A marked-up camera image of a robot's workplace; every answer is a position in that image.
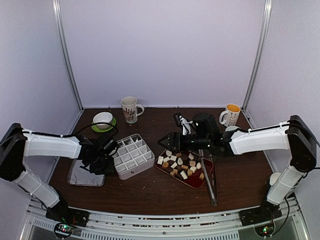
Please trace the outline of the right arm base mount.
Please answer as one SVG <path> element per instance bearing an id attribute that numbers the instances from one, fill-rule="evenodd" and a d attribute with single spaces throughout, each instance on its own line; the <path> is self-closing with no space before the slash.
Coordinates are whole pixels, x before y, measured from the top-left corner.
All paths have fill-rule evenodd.
<path id="1" fill-rule="evenodd" d="M 282 216 L 280 210 L 271 212 L 260 207 L 241 210 L 238 214 L 242 226 L 253 225 L 255 233 L 262 238 L 271 237 L 275 233 L 275 219 Z"/>

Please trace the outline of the metal serving tongs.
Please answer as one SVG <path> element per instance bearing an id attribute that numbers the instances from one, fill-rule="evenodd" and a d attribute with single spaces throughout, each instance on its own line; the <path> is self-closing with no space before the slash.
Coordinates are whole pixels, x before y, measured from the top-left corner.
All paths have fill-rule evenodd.
<path id="1" fill-rule="evenodd" d="M 208 194 L 209 194 L 209 199 L 210 199 L 210 204 L 212 207 L 216 207 L 218 205 L 217 203 L 217 188 L 215 184 L 215 176 L 212 173 L 208 173 L 206 166 L 205 166 L 205 154 L 202 149 L 198 151 L 200 155 L 200 163 L 202 167 L 202 171 L 204 174 L 204 179 L 207 185 L 208 189 Z"/>

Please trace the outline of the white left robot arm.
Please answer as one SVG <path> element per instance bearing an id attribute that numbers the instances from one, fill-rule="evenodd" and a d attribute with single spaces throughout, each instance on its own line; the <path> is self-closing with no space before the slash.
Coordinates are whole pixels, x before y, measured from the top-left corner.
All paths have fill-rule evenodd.
<path id="1" fill-rule="evenodd" d="M 81 161 L 81 168 L 91 174 L 107 175 L 114 171 L 113 156 L 119 145 L 108 133 L 88 139 L 79 131 L 69 135 L 37 132 L 13 123 L 0 141 L 0 177 L 14 182 L 36 197 L 61 222 L 72 218 L 63 196 L 44 183 L 26 164 L 26 157 L 61 157 Z"/>

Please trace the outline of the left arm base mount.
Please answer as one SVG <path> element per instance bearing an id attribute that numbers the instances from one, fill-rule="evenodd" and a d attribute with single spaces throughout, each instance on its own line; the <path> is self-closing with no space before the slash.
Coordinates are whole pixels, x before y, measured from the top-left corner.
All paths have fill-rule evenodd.
<path id="1" fill-rule="evenodd" d="M 88 211 L 74 208 L 68 208 L 66 214 L 48 209 L 45 214 L 47 219 L 57 222 L 53 227 L 53 233 L 57 238 L 63 240 L 69 238 L 79 227 L 86 227 L 89 216 L 90 213 Z"/>

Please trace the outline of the white divided tin box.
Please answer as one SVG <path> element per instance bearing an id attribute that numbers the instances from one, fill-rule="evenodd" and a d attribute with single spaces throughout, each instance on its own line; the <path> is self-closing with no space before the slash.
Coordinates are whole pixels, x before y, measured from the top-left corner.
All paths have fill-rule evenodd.
<path id="1" fill-rule="evenodd" d="M 118 150 L 113 158 L 120 180 L 129 179 L 154 165 L 155 155 L 140 134 L 132 134 L 117 143 Z"/>

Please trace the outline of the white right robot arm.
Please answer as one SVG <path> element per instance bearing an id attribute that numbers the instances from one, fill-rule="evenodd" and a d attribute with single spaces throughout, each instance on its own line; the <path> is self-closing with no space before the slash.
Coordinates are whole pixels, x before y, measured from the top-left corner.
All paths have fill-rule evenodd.
<path id="1" fill-rule="evenodd" d="M 242 129 L 228 126 L 221 132 L 215 117 L 200 112 L 191 121 L 180 113 L 173 116 L 181 132 L 170 132 L 158 140 L 158 144 L 173 152 L 207 150 L 219 157 L 233 157 L 246 153 L 284 150 L 290 151 L 291 160 L 280 173 L 269 178 L 269 189 L 256 210 L 259 220 L 268 220 L 284 198 L 317 165 L 319 142 L 298 116 L 277 125 Z"/>

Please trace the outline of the bunny print tin lid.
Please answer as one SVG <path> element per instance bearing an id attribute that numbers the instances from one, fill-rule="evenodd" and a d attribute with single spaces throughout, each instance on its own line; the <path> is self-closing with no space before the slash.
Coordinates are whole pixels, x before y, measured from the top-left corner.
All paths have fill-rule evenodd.
<path id="1" fill-rule="evenodd" d="M 83 166 L 80 160 L 74 159 L 72 161 L 67 182 L 72 186 L 82 186 L 82 187 L 101 187 L 105 183 L 104 175 L 96 175 L 90 173 L 89 169 L 81 168 Z"/>

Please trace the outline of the red chocolate tray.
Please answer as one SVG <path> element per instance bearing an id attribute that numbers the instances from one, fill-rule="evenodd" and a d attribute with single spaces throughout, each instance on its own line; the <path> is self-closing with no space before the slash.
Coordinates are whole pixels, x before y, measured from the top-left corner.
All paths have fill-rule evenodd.
<path id="1" fill-rule="evenodd" d="M 204 158 L 204 164 L 208 173 L 215 176 L 214 163 Z M 201 188 L 206 182 L 200 155 L 191 151 L 173 152 L 166 149 L 157 157 L 154 166 L 193 189 Z"/>

